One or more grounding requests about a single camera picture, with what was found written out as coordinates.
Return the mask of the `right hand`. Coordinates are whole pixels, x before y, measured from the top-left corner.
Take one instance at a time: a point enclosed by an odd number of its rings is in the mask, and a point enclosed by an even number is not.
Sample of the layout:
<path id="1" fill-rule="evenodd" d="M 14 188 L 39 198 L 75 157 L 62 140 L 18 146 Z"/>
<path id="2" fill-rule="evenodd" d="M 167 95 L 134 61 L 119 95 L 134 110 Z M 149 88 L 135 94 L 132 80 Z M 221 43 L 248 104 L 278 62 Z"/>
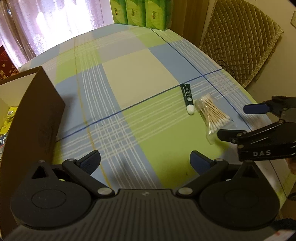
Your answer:
<path id="1" fill-rule="evenodd" d="M 292 158 L 287 159 L 287 164 L 291 173 L 296 175 L 296 159 L 292 159 Z"/>

